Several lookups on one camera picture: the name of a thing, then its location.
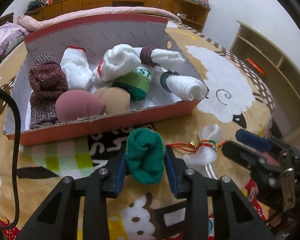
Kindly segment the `tan makeup sponge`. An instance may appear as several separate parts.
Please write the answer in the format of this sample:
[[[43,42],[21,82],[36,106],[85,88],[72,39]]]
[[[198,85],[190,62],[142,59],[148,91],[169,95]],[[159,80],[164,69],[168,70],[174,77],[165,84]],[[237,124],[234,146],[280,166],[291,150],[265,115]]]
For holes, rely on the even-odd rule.
[[[93,94],[105,104],[105,114],[121,114],[129,111],[130,94],[124,89],[103,87]]]

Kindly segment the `green white sock roll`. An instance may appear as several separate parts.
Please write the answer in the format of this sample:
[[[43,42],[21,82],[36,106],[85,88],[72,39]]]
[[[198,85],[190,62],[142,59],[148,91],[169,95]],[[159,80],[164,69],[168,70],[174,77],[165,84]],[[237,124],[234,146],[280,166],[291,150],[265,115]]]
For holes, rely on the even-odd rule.
[[[131,176],[141,184],[161,182],[166,147],[162,137],[149,128],[137,128],[128,136],[125,156]]]

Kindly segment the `white purple-banded sock roll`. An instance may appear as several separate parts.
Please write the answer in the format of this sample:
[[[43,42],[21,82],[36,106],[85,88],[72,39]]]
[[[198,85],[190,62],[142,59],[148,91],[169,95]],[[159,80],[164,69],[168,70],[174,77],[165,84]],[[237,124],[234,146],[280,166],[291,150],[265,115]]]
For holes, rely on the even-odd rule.
[[[185,62],[179,52],[159,49],[151,45],[141,48],[139,58],[141,63],[145,65],[150,67],[160,66],[172,72],[181,67]]]

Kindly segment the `red cartoon bedsheet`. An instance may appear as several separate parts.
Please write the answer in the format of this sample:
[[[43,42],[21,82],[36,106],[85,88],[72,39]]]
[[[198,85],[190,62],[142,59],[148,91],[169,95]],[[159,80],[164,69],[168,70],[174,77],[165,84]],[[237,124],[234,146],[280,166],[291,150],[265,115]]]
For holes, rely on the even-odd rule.
[[[267,220],[267,217],[264,215],[262,206],[258,202],[256,196],[258,194],[258,187],[256,182],[250,178],[250,180],[245,184],[245,186],[242,189],[242,193],[248,198],[249,202],[252,204],[254,209],[257,211],[257,213],[260,215],[263,221]],[[0,211],[0,226],[9,226],[11,223],[7,219],[7,217],[1,213]],[[4,239],[16,239],[17,234],[20,232],[20,230],[17,227],[13,227],[9,230],[2,230],[3,238]]]

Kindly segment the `beige shelf unit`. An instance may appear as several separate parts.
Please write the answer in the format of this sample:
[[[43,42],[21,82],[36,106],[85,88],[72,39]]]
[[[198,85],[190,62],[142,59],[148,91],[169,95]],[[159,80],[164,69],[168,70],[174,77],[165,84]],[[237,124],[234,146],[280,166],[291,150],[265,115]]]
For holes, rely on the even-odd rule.
[[[266,72],[266,77],[257,74],[274,98],[274,121],[284,141],[300,150],[300,71],[270,39],[239,20],[237,23],[230,51],[244,63],[251,58]]]

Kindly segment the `white grey-banded sock roll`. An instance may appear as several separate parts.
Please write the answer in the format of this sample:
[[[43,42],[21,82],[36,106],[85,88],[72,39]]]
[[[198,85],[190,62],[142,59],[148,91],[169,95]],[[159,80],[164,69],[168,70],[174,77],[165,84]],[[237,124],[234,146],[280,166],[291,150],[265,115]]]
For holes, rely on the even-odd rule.
[[[152,82],[183,101],[203,100],[209,92],[205,83],[195,77],[182,76],[160,66],[154,70]]]

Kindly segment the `purple ruffled pillow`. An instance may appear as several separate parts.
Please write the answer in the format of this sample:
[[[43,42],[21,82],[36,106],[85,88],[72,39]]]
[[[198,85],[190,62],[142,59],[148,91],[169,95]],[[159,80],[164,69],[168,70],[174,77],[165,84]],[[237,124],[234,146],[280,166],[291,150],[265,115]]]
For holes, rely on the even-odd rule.
[[[4,53],[8,43],[20,37],[29,35],[29,31],[16,23],[7,22],[0,26],[0,56]]]

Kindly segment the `orange object on shelf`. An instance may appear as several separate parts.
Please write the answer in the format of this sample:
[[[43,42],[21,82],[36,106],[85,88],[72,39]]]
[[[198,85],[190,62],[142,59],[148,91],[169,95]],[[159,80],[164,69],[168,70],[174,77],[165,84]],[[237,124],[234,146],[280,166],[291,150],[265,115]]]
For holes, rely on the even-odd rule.
[[[246,58],[245,61],[258,74],[260,74],[262,77],[266,77],[267,75],[266,72],[258,64],[256,64],[251,58]]]

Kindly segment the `white red-trimmed mitten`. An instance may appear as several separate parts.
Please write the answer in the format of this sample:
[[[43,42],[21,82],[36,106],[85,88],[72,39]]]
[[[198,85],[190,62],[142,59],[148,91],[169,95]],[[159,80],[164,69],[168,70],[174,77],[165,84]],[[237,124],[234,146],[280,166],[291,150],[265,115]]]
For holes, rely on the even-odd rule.
[[[93,83],[107,85],[135,70],[140,64],[140,50],[128,44],[118,44],[108,49],[102,61],[93,70]]]
[[[87,91],[91,86],[93,74],[84,48],[67,47],[61,59],[60,66],[66,76],[69,90]]]

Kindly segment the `red cardboard box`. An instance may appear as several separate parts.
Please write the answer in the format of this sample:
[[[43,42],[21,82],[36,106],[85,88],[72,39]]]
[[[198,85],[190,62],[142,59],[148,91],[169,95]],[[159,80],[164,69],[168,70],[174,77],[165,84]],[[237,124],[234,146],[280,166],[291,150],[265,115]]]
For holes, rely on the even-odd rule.
[[[11,97],[23,146],[189,114],[209,90],[166,33],[168,19],[87,16],[34,31]]]

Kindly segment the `pink makeup sponge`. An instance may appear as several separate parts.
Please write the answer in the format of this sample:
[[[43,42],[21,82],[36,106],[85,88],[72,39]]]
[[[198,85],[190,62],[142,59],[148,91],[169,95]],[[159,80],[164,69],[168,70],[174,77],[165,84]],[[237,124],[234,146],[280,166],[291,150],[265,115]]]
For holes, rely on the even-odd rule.
[[[56,115],[60,122],[71,122],[81,118],[102,115],[106,104],[84,90],[69,90],[55,103]]]

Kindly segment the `white sock with string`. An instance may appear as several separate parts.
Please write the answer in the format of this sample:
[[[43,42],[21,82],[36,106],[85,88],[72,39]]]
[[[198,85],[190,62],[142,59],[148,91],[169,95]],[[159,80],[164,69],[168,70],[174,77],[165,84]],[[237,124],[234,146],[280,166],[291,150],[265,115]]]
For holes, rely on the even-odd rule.
[[[223,131],[217,124],[203,127],[197,140],[188,143],[178,142],[167,144],[172,149],[185,152],[182,159],[189,165],[212,164],[217,158],[217,151],[227,142],[223,139]]]

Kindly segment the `maroon knitted sock roll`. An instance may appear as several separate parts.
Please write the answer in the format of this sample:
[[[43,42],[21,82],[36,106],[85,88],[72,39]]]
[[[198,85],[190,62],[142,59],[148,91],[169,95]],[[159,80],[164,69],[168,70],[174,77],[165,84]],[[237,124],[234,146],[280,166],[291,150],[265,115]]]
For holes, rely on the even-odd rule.
[[[68,82],[61,66],[51,53],[36,57],[29,71],[31,116],[29,129],[59,123],[55,104],[68,91]]]

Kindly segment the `folded clothes pile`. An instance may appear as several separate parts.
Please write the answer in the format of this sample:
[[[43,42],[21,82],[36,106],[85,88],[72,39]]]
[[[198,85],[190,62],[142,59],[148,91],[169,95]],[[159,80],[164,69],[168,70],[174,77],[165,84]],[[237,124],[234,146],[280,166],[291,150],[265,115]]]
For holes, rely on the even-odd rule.
[[[37,10],[41,7],[45,7],[45,5],[48,3],[48,0],[31,0],[29,2],[29,5],[27,6],[28,11]]]

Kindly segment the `wooden low cabinet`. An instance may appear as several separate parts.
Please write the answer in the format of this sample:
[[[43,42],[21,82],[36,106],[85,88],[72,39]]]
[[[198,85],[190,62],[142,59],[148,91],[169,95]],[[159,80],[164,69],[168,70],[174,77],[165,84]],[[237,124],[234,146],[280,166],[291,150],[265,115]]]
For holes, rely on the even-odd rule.
[[[30,15],[34,19],[42,21],[69,12],[107,6],[164,9],[175,15],[179,14],[183,24],[200,32],[203,31],[210,12],[210,7],[207,4],[198,4],[187,0],[62,0],[54,1],[50,5],[26,12],[25,15]]]

